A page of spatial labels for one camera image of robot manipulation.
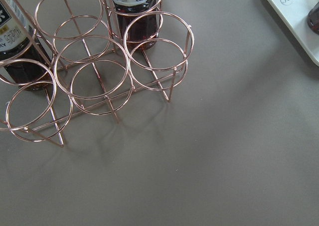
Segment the white rectangular tray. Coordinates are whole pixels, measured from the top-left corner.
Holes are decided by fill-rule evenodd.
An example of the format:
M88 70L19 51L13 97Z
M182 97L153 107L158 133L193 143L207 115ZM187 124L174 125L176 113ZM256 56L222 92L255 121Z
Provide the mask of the white rectangular tray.
M319 64L319 35L307 24L310 10L319 0L267 0L310 59Z

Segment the tea bottle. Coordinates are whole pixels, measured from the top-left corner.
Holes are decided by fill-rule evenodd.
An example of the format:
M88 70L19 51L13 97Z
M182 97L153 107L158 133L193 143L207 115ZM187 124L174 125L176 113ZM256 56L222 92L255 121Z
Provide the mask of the tea bottle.
M317 3L307 15L308 27L314 33L319 33L319 3Z
M117 15L119 30L121 36L124 36L128 25L134 21L127 35L127 46L132 49L140 42L155 38L158 30L157 16L155 14L147 15L139 20L135 20L137 16L123 16L124 13L138 14L146 12L157 3L157 0L112 0Z
M14 0L0 0L0 60L25 58L49 67L28 38L29 35L32 35L35 43L48 58L48 54L34 34L33 26L17 3ZM52 80L48 72L36 63L27 61L7 63L4 68L15 83L37 82L26 88L28 91L41 90L48 86L47 81Z

